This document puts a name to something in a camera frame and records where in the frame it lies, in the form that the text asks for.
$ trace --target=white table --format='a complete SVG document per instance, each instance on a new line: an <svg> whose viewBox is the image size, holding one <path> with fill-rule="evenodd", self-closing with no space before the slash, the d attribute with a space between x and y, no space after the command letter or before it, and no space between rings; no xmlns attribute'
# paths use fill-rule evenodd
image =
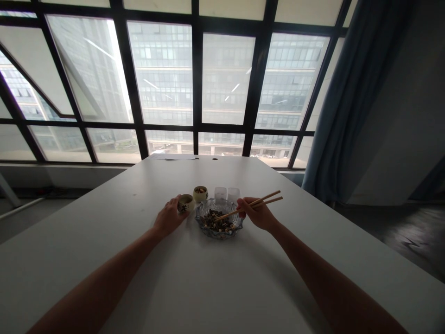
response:
<svg viewBox="0 0 445 334"><path fill-rule="evenodd" d="M445 285L256 158L145 159L0 246L0 332L24 333L193 187L277 189L275 216L411 333L439 333ZM191 215L147 258L101 333L324 333L329 327L282 249L246 219L233 239Z"/></svg>

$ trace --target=hand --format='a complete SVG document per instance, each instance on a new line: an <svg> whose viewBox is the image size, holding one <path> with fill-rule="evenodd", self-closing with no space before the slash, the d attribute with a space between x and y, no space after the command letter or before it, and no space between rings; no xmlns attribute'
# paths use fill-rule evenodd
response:
<svg viewBox="0 0 445 334"><path fill-rule="evenodd" d="M162 239L177 229L190 214L188 211L183 214L178 214L179 197L181 197L181 195L178 195L167 202L156 217L153 229L159 233L159 236Z"/></svg>
<svg viewBox="0 0 445 334"><path fill-rule="evenodd" d="M276 225L279 224L277 219L270 212L266 205L259 206L252 209L249 203L256 201L258 198L244 197L243 199L238 199L237 210L243 209L245 212L240 212L241 218L245 218L246 214L249 216L250 220L259 228L270 232Z"/></svg>

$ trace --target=glass pane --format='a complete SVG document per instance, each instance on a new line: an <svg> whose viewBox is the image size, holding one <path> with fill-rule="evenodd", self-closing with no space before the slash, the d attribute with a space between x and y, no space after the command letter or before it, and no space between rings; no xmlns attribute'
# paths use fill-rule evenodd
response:
<svg viewBox="0 0 445 334"><path fill-rule="evenodd" d="M312 142L314 137L304 137L297 153L297 158L293 164L293 168L306 168L311 153Z"/></svg>
<svg viewBox="0 0 445 334"><path fill-rule="evenodd" d="M351 4L349 6L348 13L346 14L346 18L344 19L343 26L349 27L351 24L352 15L354 14L354 11L356 10L358 0L352 0Z"/></svg>
<svg viewBox="0 0 445 334"><path fill-rule="evenodd" d="M263 21L266 0L199 0L199 15Z"/></svg>
<svg viewBox="0 0 445 334"><path fill-rule="evenodd" d="M129 22L144 123L193 125L191 26Z"/></svg>
<svg viewBox="0 0 445 334"><path fill-rule="evenodd" d="M58 3L63 5L110 7L110 0L41 0L42 2Z"/></svg>
<svg viewBox="0 0 445 334"><path fill-rule="evenodd" d="M199 133L199 154L241 156L244 134Z"/></svg>
<svg viewBox="0 0 445 334"><path fill-rule="evenodd" d="M5 103L0 98L0 118L12 118L11 114L9 113L8 109L5 106Z"/></svg>
<svg viewBox="0 0 445 334"><path fill-rule="evenodd" d="M0 159L32 161L36 159L17 125L0 124Z"/></svg>
<svg viewBox="0 0 445 334"><path fill-rule="evenodd" d="M339 38L337 45L335 45L334 53L332 54L331 62L329 63L328 70L324 76L323 83L318 93L317 100L312 110L311 117L309 118L309 123L307 124L307 131L315 131L318 123L318 117L320 116L321 108L323 107L324 99L326 98L326 93L328 92L329 85L331 84L332 75L334 74L335 67L342 52L344 44L344 38ZM300 126L303 122L303 118L300 118Z"/></svg>
<svg viewBox="0 0 445 334"><path fill-rule="evenodd" d="M140 162L135 130L104 128L88 128L87 130L98 162Z"/></svg>
<svg viewBox="0 0 445 334"><path fill-rule="evenodd" d="M254 135L250 156L270 167L287 167L296 140L287 135Z"/></svg>
<svg viewBox="0 0 445 334"><path fill-rule="evenodd" d="M0 43L56 111L63 115L74 114L42 29L0 26Z"/></svg>
<svg viewBox="0 0 445 334"><path fill-rule="evenodd" d="M334 26L342 0L279 0L276 22Z"/></svg>
<svg viewBox="0 0 445 334"><path fill-rule="evenodd" d="M0 11L0 16L28 17L36 19L37 15L30 12Z"/></svg>
<svg viewBox="0 0 445 334"><path fill-rule="evenodd" d="M124 0L124 7L150 12L191 14L191 0Z"/></svg>
<svg viewBox="0 0 445 334"><path fill-rule="evenodd" d="M91 162L80 129L38 125L29 128L48 161Z"/></svg>
<svg viewBox="0 0 445 334"><path fill-rule="evenodd" d="M48 21L83 119L133 123L113 21L66 16Z"/></svg>
<svg viewBox="0 0 445 334"><path fill-rule="evenodd" d="M74 118L59 117L1 52L0 72L25 119L36 121L76 122Z"/></svg>
<svg viewBox="0 0 445 334"><path fill-rule="evenodd" d="M299 130L328 37L272 34L255 128Z"/></svg>
<svg viewBox="0 0 445 334"><path fill-rule="evenodd" d="M193 132L146 130L148 152L193 154Z"/></svg>
<svg viewBox="0 0 445 334"><path fill-rule="evenodd" d="M254 37L204 34L203 123L243 124Z"/></svg>

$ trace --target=large window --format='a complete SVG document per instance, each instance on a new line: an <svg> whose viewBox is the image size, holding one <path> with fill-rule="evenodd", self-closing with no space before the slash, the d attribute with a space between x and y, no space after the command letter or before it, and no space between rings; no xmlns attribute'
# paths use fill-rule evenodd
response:
<svg viewBox="0 0 445 334"><path fill-rule="evenodd" d="M306 168L356 1L242 2L0 1L0 161Z"/></svg>

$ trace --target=chopsticks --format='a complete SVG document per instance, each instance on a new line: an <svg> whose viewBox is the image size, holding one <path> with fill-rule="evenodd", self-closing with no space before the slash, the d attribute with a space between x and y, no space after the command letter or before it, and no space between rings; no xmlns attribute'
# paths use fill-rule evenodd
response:
<svg viewBox="0 0 445 334"><path fill-rule="evenodd" d="M280 197L277 197L277 198L275 198L275 199L271 199L271 200L268 200L268 201L266 201L266 202L262 202L262 203L260 203L261 201L263 201L263 200L265 200L265 199L268 199L268 198L270 198L270 197L272 197L272 196L275 196L276 194L278 194L278 193L280 193L280 192L281 192L280 190L277 190L277 191L275 191L274 193L270 193L270 194L268 194L267 196L264 196L264 197L262 197L262 198L260 198L260 199L257 199L256 201L253 201L252 203L249 204L249 206L250 206L252 209L254 209L254 208L257 208L257 207L259 207L259 206L263 206L263 205L266 205L266 204L269 204L269 203L276 202L276 201L278 201L278 200L280 200L280 199L283 199L283 197L280 196ZM218 217L217 219L215 219L215 221L218 221L218 220L227 218L228 216L231 216L231 215L234 215L234 214L236 214L236 213L243 212L243 211L244 211L243 209L235 210L235 211L233 211L233 212L231 212L231 213L228 213L228 214L226 214L226 215L224 215L224 216Z"/></svg>

